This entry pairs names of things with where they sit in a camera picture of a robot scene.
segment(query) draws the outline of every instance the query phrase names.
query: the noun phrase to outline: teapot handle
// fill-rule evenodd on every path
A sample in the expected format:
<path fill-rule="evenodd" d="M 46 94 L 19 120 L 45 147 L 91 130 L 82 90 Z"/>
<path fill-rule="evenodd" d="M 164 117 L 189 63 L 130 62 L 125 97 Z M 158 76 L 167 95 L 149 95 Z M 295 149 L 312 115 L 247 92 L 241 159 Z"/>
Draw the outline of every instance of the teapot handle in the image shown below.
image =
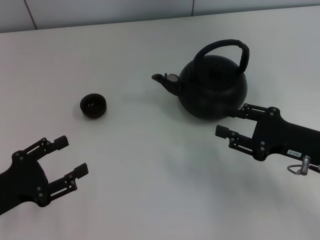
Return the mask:
<path fill-rule="evenodd" d="M 249 62 L 249 56 L 250 56 L 250 51 L 247 45 L 242 43 L 239 40 L 234 40 L 234 39 L 227 39 L 227 40 L 221 40 L 221 41 L 216 41 L 214 43 L 211 43 L 204 48 L 202 48 L 194 57 L 193 59 L 193 64 L 194 68 L 196 68 L 197 64 L 199 61 L 209 52 L 211 52 L 214 49 L 220 48 L 220 47 L 225 47 L 225 46 L 238 46 L 239 48 L 242 49 L 242 55 L 241 55 L 241 60 L 240 60 L 240 65 L 239 65 L 239 70 L 241 73 L 243 73 Z"/>

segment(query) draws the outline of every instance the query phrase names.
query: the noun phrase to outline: table surface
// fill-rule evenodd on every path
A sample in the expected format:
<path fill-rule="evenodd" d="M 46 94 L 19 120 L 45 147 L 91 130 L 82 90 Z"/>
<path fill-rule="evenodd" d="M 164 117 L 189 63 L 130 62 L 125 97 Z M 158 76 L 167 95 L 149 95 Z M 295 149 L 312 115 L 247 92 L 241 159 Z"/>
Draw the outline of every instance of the table surface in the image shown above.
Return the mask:
<path fill-rule="evenodd" d="M 250 137 L 255 122 L 199 120 L 151 79 L 239 39 L 250 48 L 246 102 L 320 130 L 319 22 L 313 6 L 0 34 L 1 172 L 15 151 L 62 135 L 70 146 L 39 161 L 49 182 L 89 168 L 77 191 L 3 214 L 0 239 L 319 239 L 318 173 L 228 148 L 217 124 Z M 238 63 L 241 51 L 214 54 Z M 107 101 L 97 120 L 79 107 L 90 93 Z"/>

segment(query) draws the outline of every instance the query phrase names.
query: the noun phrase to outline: sticker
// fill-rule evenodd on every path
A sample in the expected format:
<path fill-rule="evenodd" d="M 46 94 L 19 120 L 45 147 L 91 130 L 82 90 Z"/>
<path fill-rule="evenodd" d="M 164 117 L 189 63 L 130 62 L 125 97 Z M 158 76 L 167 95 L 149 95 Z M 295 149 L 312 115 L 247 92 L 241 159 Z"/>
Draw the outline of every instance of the sticker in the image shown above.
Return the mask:
<path fill-rule="evenodd" d="M 292 155 L 292 156 L 295 156 L 295 157 L 300 158 L 302 153 L 297 152 L 297 151 L 292 151 L 292 150 L 289 149 L 286 154 L 290 154 L 290 155 Z"/>

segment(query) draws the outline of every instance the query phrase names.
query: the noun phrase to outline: teapot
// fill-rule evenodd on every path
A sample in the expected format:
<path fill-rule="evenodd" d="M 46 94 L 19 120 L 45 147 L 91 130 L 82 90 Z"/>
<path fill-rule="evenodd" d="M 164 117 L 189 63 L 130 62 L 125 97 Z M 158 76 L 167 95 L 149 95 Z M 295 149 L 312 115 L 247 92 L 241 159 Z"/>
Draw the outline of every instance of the teapot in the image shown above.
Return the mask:
<path fill-rule="evenodd" d="M 224 46 L 242 49 L 240 64 L 218 55 L 206 55 Z M 226 111 L 239 109 L 247 96 L 244 74 L 249 48 L 239 40 L 227 39 L 211 43 L 201 49 L 179 76 L 154 74 L 151 78 L 178 96 L 182 106 L 192 115 L 205 120 L 227 117 Z"/>

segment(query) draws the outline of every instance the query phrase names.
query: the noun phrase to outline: robotic arm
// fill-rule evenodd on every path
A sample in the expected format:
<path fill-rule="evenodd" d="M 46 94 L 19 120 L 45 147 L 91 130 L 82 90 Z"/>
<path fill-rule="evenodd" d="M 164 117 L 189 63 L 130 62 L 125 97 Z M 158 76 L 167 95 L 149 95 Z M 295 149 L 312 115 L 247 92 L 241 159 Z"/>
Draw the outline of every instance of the robotic arm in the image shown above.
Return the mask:
<path fill-rule="evenodd" d="M 51 201 L 77 190 L 75 180 L 88 174 L 86 163 L 51 183 L 48 183 L 38 163 L 40 158 L 68 145 L 66 136 L 61 136 L 54 142 L 42 138 L 12 155 L 11 166 L 0 174 L 0 215 L 24 202 L 34 202 L 39 207 L 45 207 Z"/>
<path fill-rule="evenodd" d="M 240 110 L 228 110 L 226 115 L 257 121 L 252 138 L 240 135 L 229 128 L 217 125 L 215 135 L 229 138 L 229 148 L 236 149 L 264 161 L 270 154 L 281 154 L 302 161 L 301 165 L 288 166 L 297 175 L 307 175 L 308 169 L 320 173 L 320 132 L 283 120 L 276 107 L 244 104 Z"/>

